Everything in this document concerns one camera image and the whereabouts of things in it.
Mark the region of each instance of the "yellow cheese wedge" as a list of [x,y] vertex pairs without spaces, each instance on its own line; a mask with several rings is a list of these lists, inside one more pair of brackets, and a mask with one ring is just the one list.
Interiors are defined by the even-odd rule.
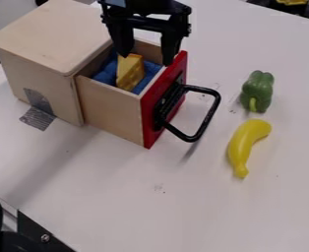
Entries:
[[144,60],[142,55],[129,54],[124,58],[118,55],[117,87],[131,91],[145,77]]

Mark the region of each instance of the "metal handle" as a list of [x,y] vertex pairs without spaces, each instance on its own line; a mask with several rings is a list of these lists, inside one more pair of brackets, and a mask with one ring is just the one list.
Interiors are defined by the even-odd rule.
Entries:
[[[177,104],[180,98],[188,92],[207,94],[215,98],[215,101],[213,102],[211,109],[207,113],[197,133],[193,136],[186,135],[185,133],[181,132],[176,127],[174,127],[173,125],[171,125],[169,122],[166,121],[168,114],[174,108],[175,104]],[[179,84],[179,82],[177,82],[172,85],[172,87],[166,92],[163,98],[159,101],[158,105],[154,108],[154,129],[159,130],[161,127],[164,127],[185,142],[188,143],[197,142],[203,136],[207,127],[209,126],[220,104],[220,101],[221,96],[215,90],[197,86],[181,85]]]

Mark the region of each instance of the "green bell pepper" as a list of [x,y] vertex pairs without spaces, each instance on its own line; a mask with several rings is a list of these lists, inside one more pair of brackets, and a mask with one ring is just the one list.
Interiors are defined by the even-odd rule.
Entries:
[[255,71],[242,86],[240,101],[252,112],[264,113],[272,103],[274,76],[271,73]]

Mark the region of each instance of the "yellow object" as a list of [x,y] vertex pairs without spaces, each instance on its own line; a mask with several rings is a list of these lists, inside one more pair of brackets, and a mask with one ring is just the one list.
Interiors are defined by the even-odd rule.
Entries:
[[246,162],[256,141],[267,137],[272,125],[260,119],[250,119],[240,125],[228,145],[228,158],[234,167],[234,175],[245,178],[249,171]]
[[145,77],[143,56],[129,54],[124,58],[118,55],[117,87],[125,91],[131,91]]
[[307,4],[308,0],[277,0],[277,2],[285,5],[301,5]]

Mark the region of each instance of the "yellow banana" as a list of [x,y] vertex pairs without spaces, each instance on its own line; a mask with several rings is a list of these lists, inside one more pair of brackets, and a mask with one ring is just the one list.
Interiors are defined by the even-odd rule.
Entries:
[[245,178],[249,173],[246,162],[254,143],[272,132],[272,125],[264,120],[250,119],[240,125],[228,145],[228,158],[234,175]]

